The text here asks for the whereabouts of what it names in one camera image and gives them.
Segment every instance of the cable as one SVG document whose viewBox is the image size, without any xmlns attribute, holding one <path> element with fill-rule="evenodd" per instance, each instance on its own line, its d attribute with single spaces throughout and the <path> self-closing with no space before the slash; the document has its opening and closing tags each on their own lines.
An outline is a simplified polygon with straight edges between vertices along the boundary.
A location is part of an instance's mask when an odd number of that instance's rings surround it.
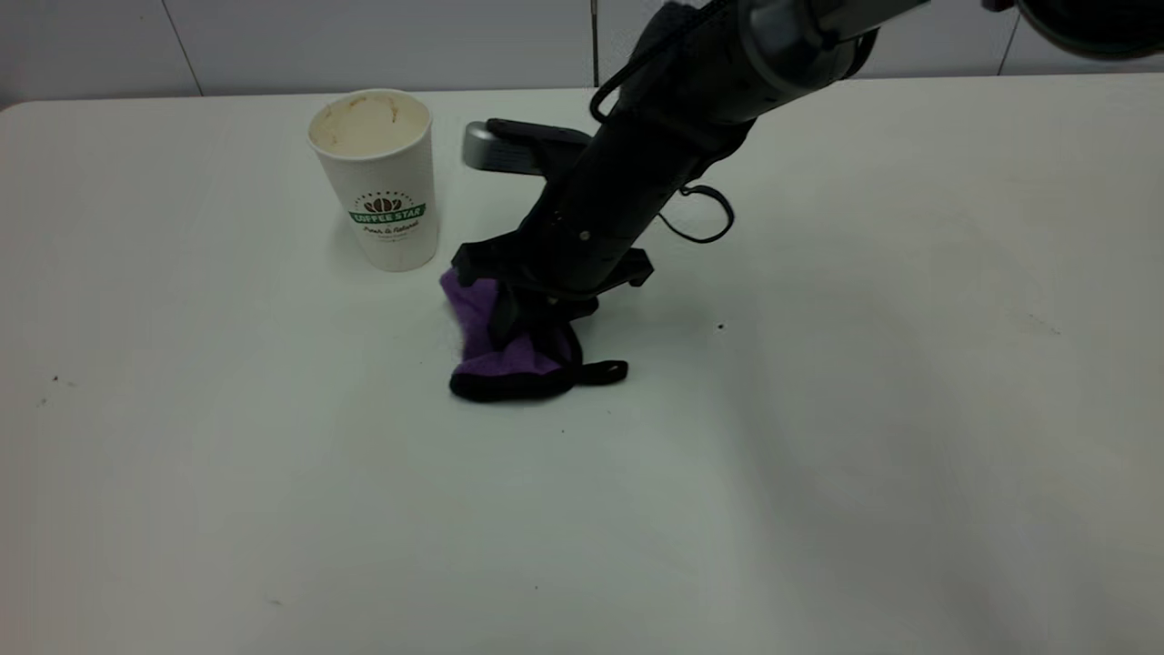
<svg viewBox="0 0 1164 655">
<path fill-rule="evenodd" d="M 687 238 L 693 243 L 710 243 L 712 241 L 718 241 L 719 238 L 723 238 L 724 234 L 726 234 L 728 230 L 731 229 L 731 226 L 736 225 L 736 209 L 731 207 L 731 202 L 728 201 L 728 197 L 717 191 L 716 188 L 701 184 L 698 186 L 690 186 L 690 187 L 683 186 L 679 190 L 679 192 L 682 193 L 684 198 L 691 194 L 707 195 L 712 200 L 719 202 L 719 206 L 722 206 L 724 208 L 724 212 L 728 214 L 728 225 L 725 225 L 724 228 L 719 230 L 719 233 L 708 236 L 707 238 L 700 238 L 697 236 L 691 236 L 690 234 L 687 234 L 684 232 L 680 232 L 674 225 L 670 223 L 669 220 L 667 220 L 667 216 L 663 215 L 662 212 L 659 212 L 659 218 L 661 218 L 663 223 L 666 223 L 667 227 L 675 234 L 679 234 L 680 236 Z"/>
<path fill-rule="evenodd" d="M 595 92 L 594 98 L 590 98 L 590 115 L 594 120 L 599 123 L 606 122 L 609 118 L 608 114 L 602 113 L 602 102 L 615 92 L 616 88 L 622 86 L 632 74 L 639 72 L 643 66 L 651 63 L 652 59 L 658 57 L 660 54 L 666 51 L 668 48 L 677 43 L 681 38 L 695 31 L 700 26 L 711 20 L 716 13 L 726 8 L 728 5 L 734 2 L 736 0 L 712 0 L 708 2 L 697 12 L 691 14 L 691 17 L 687 22 L 679 26 L 667 36 L 663 36 L 656 41 L 653 45 L 646 49 L 641 55 L 632 57 L 625 66 L 618 70 L 610 79 L 603 83 Z"/>
<path fill-rule="evenodd" d="M 880 28 L 867 31 L 860 36 L 860 41 L 857 42 L 857 52 L 853 54 L 853 63 L 849 65 L 849 70 L 845 71 L 844 77 L 840 79 L 849 79 L 865 67 L 865 62 L 868 62 L 870 55 L 873 54 L 873 44 L 876 43 L 878 31 L 880 31 Z"/>
</svg>

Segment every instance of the cup logo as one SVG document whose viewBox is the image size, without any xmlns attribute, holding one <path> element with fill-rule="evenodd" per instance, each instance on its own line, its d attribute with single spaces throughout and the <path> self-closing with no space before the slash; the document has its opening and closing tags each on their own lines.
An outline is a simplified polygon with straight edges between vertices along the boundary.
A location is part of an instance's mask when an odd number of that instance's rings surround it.
<svg viewBox="0 0 1164 655">
<path fill-rule="evenodd" d="M 348 211 L 352 220 L 368 223 L 398 222 L 420 218 L 425 214 L 425 204 L 416 202 L 407 193 L 399 191 L 376 191 L 364 193 L 355 199 L 355 211 Z"/>
</svg>

